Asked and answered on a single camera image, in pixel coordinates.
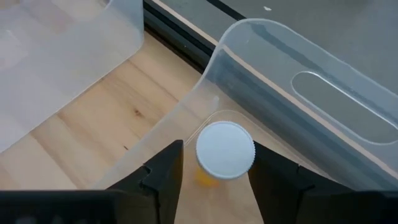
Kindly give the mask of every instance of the wooden surface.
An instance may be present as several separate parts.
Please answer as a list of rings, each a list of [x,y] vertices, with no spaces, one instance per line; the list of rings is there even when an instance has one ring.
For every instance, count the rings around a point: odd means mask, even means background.
[[[0,189],[88,188],[199,77],[146,34],[137,54],[0,154]]]

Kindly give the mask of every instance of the gray floor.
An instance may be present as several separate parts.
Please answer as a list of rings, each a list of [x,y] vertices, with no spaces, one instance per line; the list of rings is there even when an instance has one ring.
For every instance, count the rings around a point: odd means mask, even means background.
[[[246,17],[287,25],[398,93],[397,0],[222,1]],[[206,0],[163,2],[215,39],[234,22]]]

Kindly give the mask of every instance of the white cap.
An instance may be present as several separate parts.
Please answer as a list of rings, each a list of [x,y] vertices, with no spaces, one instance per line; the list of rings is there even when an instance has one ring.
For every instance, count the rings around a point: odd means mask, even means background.
[[[206,126],[197,140],[197,158],[202,168],[219,179],[235,179],[254,162],[256,149],[250,134],[230,121]]]

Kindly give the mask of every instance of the white bottle cap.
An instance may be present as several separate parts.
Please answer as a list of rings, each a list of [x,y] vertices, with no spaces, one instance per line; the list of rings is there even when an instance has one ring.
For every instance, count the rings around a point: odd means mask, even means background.
[[[256,149],[250,134],[230,121],[209,124],[199,134],[197,158],[202,168],[219,179],[235,179],[254,162]]]

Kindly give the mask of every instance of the plastic storage container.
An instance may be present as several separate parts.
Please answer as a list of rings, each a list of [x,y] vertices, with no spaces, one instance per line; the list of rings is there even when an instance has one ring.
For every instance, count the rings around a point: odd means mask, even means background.
[[[253,140],[355,190],[398,188],[397,96],[286,26],[246,19],[221,38],[200,81],[96,187],[184,140],[176,223],[262,223],[247,174],[197,181],[198,133],[233,121]]]
[[[142,45],[142,0],[0,2],[0,152]]]

